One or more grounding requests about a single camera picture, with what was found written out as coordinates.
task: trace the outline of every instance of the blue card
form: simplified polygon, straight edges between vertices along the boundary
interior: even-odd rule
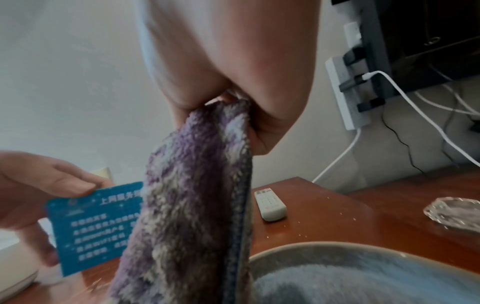
[[[64,276],[122,255],[140,215],[142,182],[47,203]]]

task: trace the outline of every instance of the fuzzy towel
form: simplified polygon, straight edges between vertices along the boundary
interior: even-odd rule
[[[114,304],[248,303],[249,102],[214,103],[151,154]]]

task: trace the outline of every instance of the black device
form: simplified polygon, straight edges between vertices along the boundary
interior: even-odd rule
[[[480,74],[480,0],[353,0],[368,69],[406,92]],[[397,94],[372,78],[380,98]]]

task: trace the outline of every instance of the white cable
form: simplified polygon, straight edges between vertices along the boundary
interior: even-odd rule
[[[332,168],[342,157],[345,156],[345,154],[347,154],[353,147],[354,145],[357,143],[357,141],[359,141],[359,138],[360,138],[360,134],[362,133],[362,130],[360,128],[358,128],[356,130],[356,135],[355,135],[355,138],[353,139],[353,141],[351,142],[351,144],[348,146],[348,148],[343,151],[342,154],[340,154],[330,165],[328,165],[327,168],[325,168],[313,181],[312,183],[315,183],[319,178],[321,178],[328,170],[330,170],[330,168]]]
[[[449,108],[449,107],[446,107],[446,106],[442,106],[442,105],[439,105],[433,101],[430,101],[428,100],[427,98],[425,98],[422,94],[420,94],[420,92],[415,92],[415,95],[420,98],[420,100],[422,100],[423,102],[426,102],[428,103],[429,105],[431,106],[434,106],[434,107],[437,107],[437,108],[440,108],[440,109],[443,109],[443,110],[447,110],[447,111],[455,111],[455,112],[458,112],[458,113],[462,113],[462,114],[467,114],[467,115],[478,115],[477,113],[474,113],[474,112],[468,112],[468,111],[463,111],[463,110],[459,110],[459,109],[453,109],[453,108]]]
[[[428,121],[440,133],[440,135],[443,137],[443,139],[445,139],[445,141],[449,145],[451,145],[455,150],[459,151],[461,155],[465,156],[473,164],[480,167],[480,163],[474,160],[473,157],[471,157],[462,148],[460,148],[453,141],[451,141],[451,139],[445,134],[442,128],[439,127],[432,119],[430,119],[430,117],[428,117],[422,110],[420,110],[420,108],[405,94],[405,92],[396,84],[396,82],[387,73],[383,71],[374,71],[374,72],[363,74],[361,78],[363,80],[369,80],[376,74],[383,75],[391,83],[391,85],[400,93],[400,95],[415,109],[415,111],[417,111],[423,118],[425,118],[425,120]]]
[[[443,85],[444,88],[446,88],[450,93],[452,93],[455,98],[467,109],[469,110],[470,112],[472,112],[474,115],[480,115],[480,112],[478,112],[477,110],[475,110],[474,108],[472,108],[468,103],[465,102],[465,100],[463,100],[462,97],[460,97],[459,94],[457,94],[457,92],[455,92],[451,87],[447,86],[447,85]]]

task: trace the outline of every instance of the glass ashtray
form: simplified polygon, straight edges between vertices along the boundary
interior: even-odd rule
[[[480,201],[442,197],[428,205],[423,212],[442,225],[480,233]]]

